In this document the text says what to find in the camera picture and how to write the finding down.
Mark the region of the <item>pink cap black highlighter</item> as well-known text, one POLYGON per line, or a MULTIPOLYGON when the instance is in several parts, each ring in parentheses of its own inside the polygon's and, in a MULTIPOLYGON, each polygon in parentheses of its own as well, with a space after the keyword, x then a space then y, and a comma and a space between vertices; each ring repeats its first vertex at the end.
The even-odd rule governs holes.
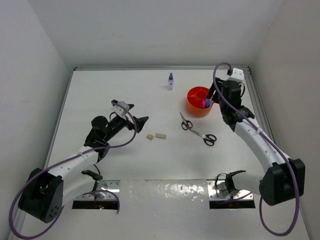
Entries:
POLYGON ((203 101, 201 102, 201 108, 204 109, 205 107, 206 107, 206 101, 203 100, 203 101))

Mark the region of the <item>tan eraser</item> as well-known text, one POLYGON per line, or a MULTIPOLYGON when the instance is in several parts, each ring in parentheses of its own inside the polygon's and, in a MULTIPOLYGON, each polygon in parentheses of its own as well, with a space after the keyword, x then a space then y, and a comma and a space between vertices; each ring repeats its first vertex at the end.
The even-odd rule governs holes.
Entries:
POLYGON ((148 134, 148 135, 146 136, 146 138, 149 139, 149 140, 153 140, 153 139, 154 139, 154 136, 151 135, 151 134, 148 134))

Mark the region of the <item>grey eraser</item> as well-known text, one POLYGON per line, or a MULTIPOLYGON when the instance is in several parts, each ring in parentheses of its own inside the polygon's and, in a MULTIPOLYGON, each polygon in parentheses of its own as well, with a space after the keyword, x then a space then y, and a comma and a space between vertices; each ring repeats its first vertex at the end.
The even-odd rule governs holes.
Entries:
POLYGON ((166 134, 162 134, 162 133, 156 133, 156 134, 155 134, 155 137, 156 137, 156 138, 159 138, 159 139, 166 139, 166 138, 167 138, 167 135, 166 135, 166 134))

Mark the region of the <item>small black scissors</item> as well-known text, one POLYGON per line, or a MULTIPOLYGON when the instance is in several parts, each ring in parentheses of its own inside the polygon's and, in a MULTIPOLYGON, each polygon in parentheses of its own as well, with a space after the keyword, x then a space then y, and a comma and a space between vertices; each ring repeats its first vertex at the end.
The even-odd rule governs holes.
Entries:
POLYGON ((193 127, 193 124, 191 121, 185 119, 185 117, 183 116, 183 114, 180 112, 180 116, 182 118, 182 122, 181 122, 181 127, 183 130, 189 130, 193 127))

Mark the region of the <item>large black scissors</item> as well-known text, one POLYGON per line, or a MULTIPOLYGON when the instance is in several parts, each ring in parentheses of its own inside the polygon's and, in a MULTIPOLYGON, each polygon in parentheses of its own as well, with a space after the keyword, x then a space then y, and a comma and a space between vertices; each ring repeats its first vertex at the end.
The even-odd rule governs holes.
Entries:
POLYGON ((202 134, 190 128, 188 130, 194 133, 195 135, 201 137, 207 146, 212 147, 215 145, 215 142, 217 141, 217 137, 213 134, 202 134))

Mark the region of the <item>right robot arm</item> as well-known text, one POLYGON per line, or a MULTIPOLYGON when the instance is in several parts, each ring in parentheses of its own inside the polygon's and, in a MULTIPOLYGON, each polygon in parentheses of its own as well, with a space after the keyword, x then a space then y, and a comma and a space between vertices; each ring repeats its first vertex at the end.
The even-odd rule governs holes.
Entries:
POLYGON ((223 121, 251 149, 259 160, 264 176, 258 190, 262 199, 274 206, 304 194, 306 166, 276 150, 271 139, 260 128, 255 115, 242 105, 242 90, 235 80, 215 78, 208 95, 219 104, 223 121))

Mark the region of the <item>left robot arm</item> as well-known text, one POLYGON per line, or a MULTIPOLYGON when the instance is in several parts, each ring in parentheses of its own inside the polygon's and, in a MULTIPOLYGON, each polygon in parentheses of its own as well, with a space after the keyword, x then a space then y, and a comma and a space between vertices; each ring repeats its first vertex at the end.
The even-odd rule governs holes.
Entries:
POLYGON ((111 140, 122 129, 138 134, 149 117, 130 114, 133 104, 113 100, 112 119, 97 116, 91 121, 91 130, 83 147, 70 158, 46 169, 36 168, 18 194, 18 208, 44 223, 50 223, 63 206, 80 195, 94 189, 102 175, 89 168, 100 162, 111 149, 111 140))

